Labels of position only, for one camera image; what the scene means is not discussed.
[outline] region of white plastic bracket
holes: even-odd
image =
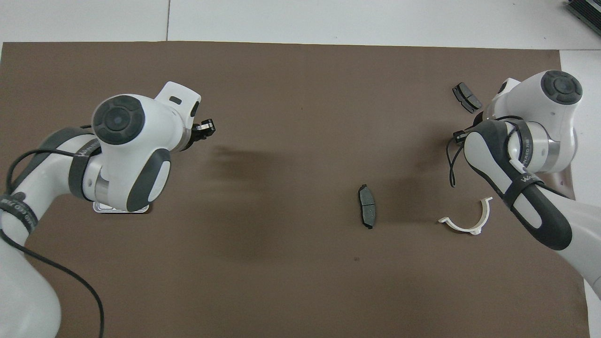
[[[486,198],[483,198],[480,200],[482,202],[482,216],[480,217],[480,220],[478,221],[478,223],[476,223],[475,226],[473,226],[469,229],[464,229],[464,228],[460,228],[460,227],[456,226],[455,223],[453,223],[453,221],[451,221],[451,219],[448,217],[443,217],[443,218],[439,219],[438,221],[440,223],[446,223],[448,226],[450,226],[451,228],[453,228],[457,231],[469,232],[472,235],[478,235],[482,232],[482,226],[484,226],[486,221],[488,221],[488,217],[490,215],[489,201],[491,199],[492,199],[492,197],[486,197]]]

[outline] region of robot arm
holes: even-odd
[[[122,210],[148,205],[165,186],[169,153],[215,131],[212,120],[193,124],[200,99],[168,82],[155,99],[105,100],[92,118],[95,135],[81,128],[52,134],[40,148],[73,156],[35,155],[0,198],[0,229],[23,246],[52,201],[68,193]],[[50,284],[8,242],[0,241],[0,257],[0,337],[54,337],[61,313]]]
[[[563,170],[576,150],[573,112],[582,88],[569,74],[509,79],[489,117],[462,136],[469,165],[533,237],[565,258],[601,298],[601,208],[548,188],[534,174]]]

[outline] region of brown paper sheet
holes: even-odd
[[[106,337],[588,337],[582,278],[462,156],[450,188],[444,153],[473,119],[457,83],[486,103],[507,77],[559,69],[557,51],[160,42],[2,53],[1,177],[116,94],[154,97],[175,81],[203,96],[197,120],[215,121],[214,136],[172,155],[148,215],[99,215],[63,196],[28,239],[97,289]],[[437,223],[475,224],[488,196],[482,234]],[[94,336],[87,291],[32,264],[61,300],[58,337]]]

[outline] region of white floor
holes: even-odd
[[[601,206],[601,37],[563,0],[0,0],[0,43],[162,40],[559,49],[585,90],[576,199]],[[586,291],[601,338],[601,301]]]

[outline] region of black strap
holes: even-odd
[[[23,201],[25,195],[17,192],[15,195],[0,195],[0,209],[15,216],[32,233],[37,226],[38,219],[34,211]]]
[[[90,157],[98,154],[99,150],[100,142],[95,138],[84,144],[73,156],[71,168],[69,169],[69,190],[75,197],[91,201],[84,194],[84,174]]]
[[[542,180],[535,174],[523,173],[520,176],[517,176],[503,195],[503,202],[511,208],[522,191],[530,184],[537,182],[542,182]]]
[[[527,167],[532,160],[532,133],[524,120],[512,120],[510,123],[517,127],[517,135],[520,137],[520,162]]]

